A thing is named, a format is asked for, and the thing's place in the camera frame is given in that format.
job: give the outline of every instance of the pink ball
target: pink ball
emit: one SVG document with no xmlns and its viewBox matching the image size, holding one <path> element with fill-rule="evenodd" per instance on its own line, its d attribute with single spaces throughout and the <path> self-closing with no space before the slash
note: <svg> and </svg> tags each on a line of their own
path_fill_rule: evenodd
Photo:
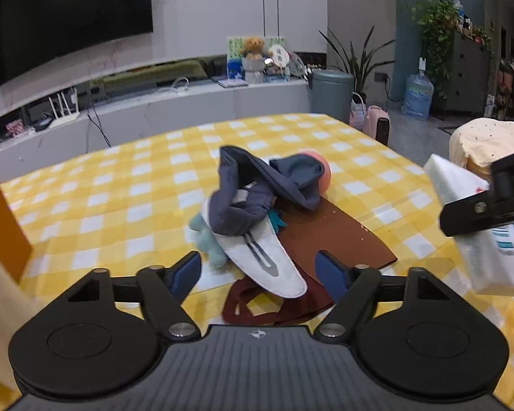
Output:
<svg viewBox="0 0 514 411">
<path fill-rule="evenodd" d="M 327 163 L 326 158 L 321 154 L 316 153 L 314 150 L 303 150 L 301 153 L 312 156 L 314 159 L 320 161 L 324 166 L 324 174 L 318 181 L 318 189 L 320 195 L 323 195 L 331 184 L 331 168 L 329 168 L 329 164 Z"/>
</svg>

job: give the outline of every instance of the gray cap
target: gray cap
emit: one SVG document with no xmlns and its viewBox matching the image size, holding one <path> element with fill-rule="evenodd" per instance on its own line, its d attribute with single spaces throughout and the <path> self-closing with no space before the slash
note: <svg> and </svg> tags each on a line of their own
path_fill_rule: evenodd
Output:
<svg viewBox="0 0 514 411">
<path fill-rule="evenodd" d="M 354 76 L 350 73 L 337 70 L 314 70 L 313 79 L 325 80 L 327 82 L 348 83 L 354 81 Z"/>
</svg>

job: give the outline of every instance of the potted plant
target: potted plant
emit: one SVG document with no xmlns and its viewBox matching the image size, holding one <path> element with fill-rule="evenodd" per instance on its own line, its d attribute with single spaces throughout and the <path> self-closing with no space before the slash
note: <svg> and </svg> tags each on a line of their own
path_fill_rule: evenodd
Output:
<svg viewBox="0 0 514 411">
<path fill-rule="evenodd" d="M 328 29 L 328 32 L 331 35 L 331 38 L 329 38 L 323 32 L 319 31 L 322 37 L 324 37 L 327 43 L 329 43 L 329 46 L 332 47 L 333 51 L 335 51 L 335 53 L 341 58 L 343 66 L 345 68 L 344 71 L 350 72 L 354 76 L 354 91 L 362 96 L 364 103 L 366 102 L 366 94 L 364 93 L 364 88 L 366 87 L 366 80 L 369 77 L 371 71 L 380 66 L 396 62 L 396 60 L 387 60 L 385 62 L 375 63 L 372 62 L 373 56 L 377 51 L 379 51 L 382 48 L 385 48 L 388 45 L 391 45 L 396 41 L 396 39 L 387 41 L 386 43 L 368 52 L 366 50 L 367 44 L 369 43 L 369 39 L 371 38 L 374 29 L 375 26 L 372 26 L 371 30 L 367 34 L 366 40 L 363 44 L 362 54 L 360 57 L 357 57 L 354 53 L 354 46 L 352 45 L 352 41 L 350 42 L 350 56 L 348 56 L 343 44 L 339 41 L 337 36 L 330 29 Z M 341 53 L 339 52 L 336 43 L 340 46 L 341 51 L 343 51 L 343 55 L 341 55 Z"/>
<path fill-rule="evenodd" d="M 446 58 L 453 45 L 453 32 L 459 13 L 446 0 L 420 1 L 411 8 L 411 17 L 422 27 L 426 75 L 436 87 L 438 97 L 447 98 L 443 85 L 450 79 Z"/>
<path fill-rule="evenodd" d="M 483 27 L 477 25 L 472 26 L 472 38 L 475 42 L 485 46 L 488 51 L 491 51 L 491 37 L 487 35 Z"/>
</svg>

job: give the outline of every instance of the television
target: television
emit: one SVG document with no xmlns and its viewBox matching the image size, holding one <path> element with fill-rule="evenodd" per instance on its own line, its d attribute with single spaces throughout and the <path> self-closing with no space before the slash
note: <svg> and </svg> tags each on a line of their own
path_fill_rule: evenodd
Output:
<svg viewBox="0 0 514 411">
<path fill-rule="evenodd" d="M 152 0 L 0 0 L 0 86 L 56 57 L 152 32 Z"/>
</svg>

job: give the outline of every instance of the pink bag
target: pink bag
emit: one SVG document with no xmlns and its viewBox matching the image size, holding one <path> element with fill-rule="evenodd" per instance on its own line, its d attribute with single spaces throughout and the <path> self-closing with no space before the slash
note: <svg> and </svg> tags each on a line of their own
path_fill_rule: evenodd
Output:
<svg viewBox="0 0 514 411">
<path fill-rule="evenodd" d="M 376 105 L 371 105 L 363 124 L 363 132 L 369 137 L 386 145 L 389 140 L 390 118 L 389 114 Z"/>
</svg>

